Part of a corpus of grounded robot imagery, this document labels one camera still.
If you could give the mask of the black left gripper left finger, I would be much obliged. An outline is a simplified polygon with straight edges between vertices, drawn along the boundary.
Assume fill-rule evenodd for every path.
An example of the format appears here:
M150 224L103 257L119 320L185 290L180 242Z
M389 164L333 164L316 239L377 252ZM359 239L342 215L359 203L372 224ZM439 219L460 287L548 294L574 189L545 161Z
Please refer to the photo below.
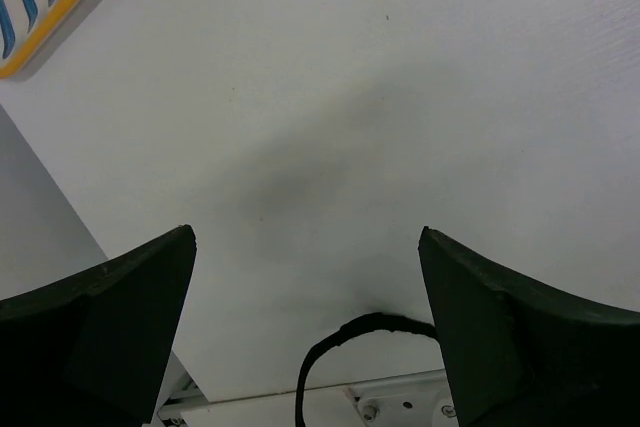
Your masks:
M143 426L154 415L197 252L183 225L1 303L4 426Z

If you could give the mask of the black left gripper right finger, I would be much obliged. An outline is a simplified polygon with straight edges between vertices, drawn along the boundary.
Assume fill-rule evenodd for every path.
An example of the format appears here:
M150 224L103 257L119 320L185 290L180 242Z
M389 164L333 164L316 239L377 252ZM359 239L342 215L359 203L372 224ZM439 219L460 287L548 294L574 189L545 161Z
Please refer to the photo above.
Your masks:
M636 426L639 315L426 227L419 257L462 426Z

